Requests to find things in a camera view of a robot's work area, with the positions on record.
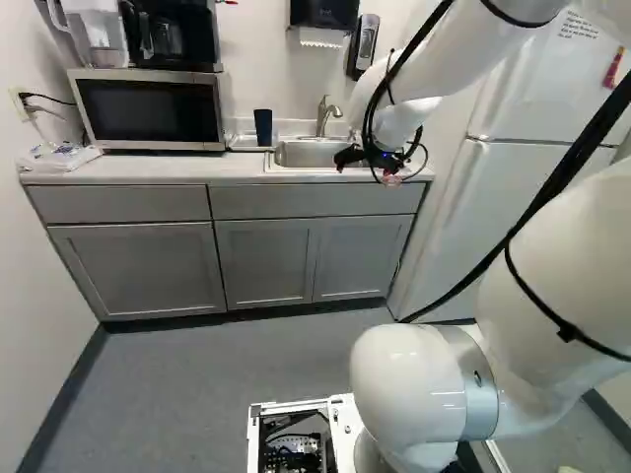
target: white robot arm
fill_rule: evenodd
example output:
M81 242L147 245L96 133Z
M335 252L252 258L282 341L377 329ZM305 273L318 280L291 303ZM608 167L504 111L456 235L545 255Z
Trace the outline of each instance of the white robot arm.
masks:
M631 2L583 0L582 12L631 45ZM373 137L396 149L442 97L473 83L566 0L456 0L437 30L380 100ZM360 126L386 72L380 61L360 80L351 124ZM556 423L588 389L630 370L631 159L568 190L513 238L482 283L474 340L456 327L385 325L367 331L351 355L351 383L365 425L358 473L441 471L461 440L527 435ZM548 307L610 356L564 341L526 296L510 266Z

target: stainless steel sink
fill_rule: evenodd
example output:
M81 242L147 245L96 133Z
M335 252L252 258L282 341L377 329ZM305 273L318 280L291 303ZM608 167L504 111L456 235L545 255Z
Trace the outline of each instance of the stainless steel sink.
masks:
M333 156L348 148L346 140L327 138L299 138L282 141L274 153L268 153L268 171L337 172ZM354 163L348 168L368 168L364 162Z

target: countertop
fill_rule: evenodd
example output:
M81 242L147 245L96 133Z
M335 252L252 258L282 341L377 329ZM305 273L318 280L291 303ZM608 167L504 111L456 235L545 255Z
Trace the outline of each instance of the countertop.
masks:
M334 169L319 173L291 170L266 172L264 163L265 154L263 153L227 152L217 156L105 155L70 172L21 172L20 181L24 185L211 184L222 186L373 182L368 169L346 169L342 174ZM433 179L434 173L425 168L411 181L423 182Z

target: drawer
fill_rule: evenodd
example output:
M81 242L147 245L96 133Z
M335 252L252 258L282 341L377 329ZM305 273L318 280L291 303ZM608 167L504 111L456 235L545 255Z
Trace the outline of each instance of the drawer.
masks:
M47 224L210 220L204 185L30 186Z
M425 183L398 188L373 183L211 187L215 220L415 214Z

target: refrigerator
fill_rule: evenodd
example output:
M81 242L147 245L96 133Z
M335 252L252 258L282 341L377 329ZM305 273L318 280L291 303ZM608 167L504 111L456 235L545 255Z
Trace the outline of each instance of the refrigerator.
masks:
M428 230L413 232L408 242L388 299L396 319L446 293L515 224L629 71L630 55L567 9L482 81L456 154L434 158L453 163L439 167L448 177L437 175L446 181L438 203L430 188L430 208L419 212L416 225ZM448 118L443 126L453 123ZM627 110L573 184L606 168L630 127ZM475 318L478 287L479 280L420 321Z

